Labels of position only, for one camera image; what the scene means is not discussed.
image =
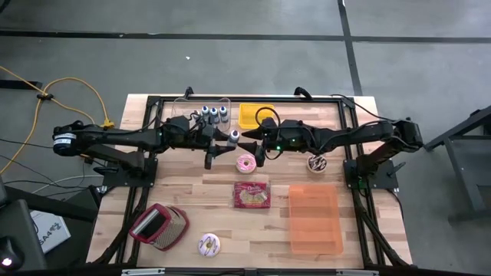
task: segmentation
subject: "wooden tabletop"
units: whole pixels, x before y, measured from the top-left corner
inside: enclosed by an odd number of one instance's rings
[[[146,94],[130,94],[121,120],[121,129],[134,130],[142,125]],[[355,97],[373,113],[377,113],[373,97]],[[330,103],[272,103],[282,120],[303,120],[316,127],[340,129],[338,108]],[[163,117],[170,117],[172,104],[166,103]],[[359,124],[374,120],[357,108]],[[232,103],[232,128],[237,124],[239,103]],[[370,153],[380,143],[366,143]],[[131,151],[129,147],[118,149]],[[279,159],[266,160],[251,175],[236,170],[236,159],[246,153],[236,149],[213,160],[211,170],[203,168],[205,153],[186,149],[169,149],[160,154],[155,186],[150,190],[148,206],[158,202],[186,211],[190,227],[183,239],[166,252],[151,245],[141,245],[138,265],[145,267],[211,267],[211,268],[362,268],[358,231],[354,219],[353,199],[345,187],[342,162],[343,147],[326,154],[328,168],[320,175],[306,167],[307,154],[284,153]],[[232,187],[236,181],[269,182],[272,190],[270,209],[234,209]],[[288,187],[294,184],[336,186],[344,251],[341,255],[294,255],[288,236]],[[101,203],[87,261],[101,255],[112,242],[123,221],[128,188],[116,188]],[[404,223],[395,198],[387,191],[374,190],[373,197],[381,232],[399,256],[411,263]],[[201,236],[212,232],[219,236],[221,252],[214,258],[198,254]],[[367,229],[371,257],[375,260],[373,238]],[[128,248],[133,244],[128,238]]]

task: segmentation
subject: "pink frosted donut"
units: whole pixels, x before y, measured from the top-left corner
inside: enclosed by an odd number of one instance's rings
[[[255,170],[255,159],[250,154],[243,154],[237,158],[237,170],[241,173],[252,173]]]

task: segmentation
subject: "small bottle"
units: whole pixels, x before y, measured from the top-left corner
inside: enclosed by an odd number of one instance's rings
[[[217,127],[220,123],[220,117],[218,116],[218,110],[213,107],[212,110],[210,111],[210,116],[211,116],[211,122],[214,127]]]
[[[227,140],[227,146],[237,146],[239,142],[240,133],[237,130],[232,130]]]
[[[227,112],[226,107],[220,107],[220,121],[222,123],[228,123],[229,122],[229,113]]]
[[[207,106],[201,108],[201,116],[206,123],[209,123],[209,108]]]

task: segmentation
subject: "orange plastic tray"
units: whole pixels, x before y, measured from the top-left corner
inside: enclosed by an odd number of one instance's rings
[[[290,242],[294,254],[343,252],[336,187],[292,185],[288,191]]]

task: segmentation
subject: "snack package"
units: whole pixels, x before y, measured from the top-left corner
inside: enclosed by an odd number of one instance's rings
[[[235,208],[270,208],[271,188],[264,182],[235,182],[233,198]]]

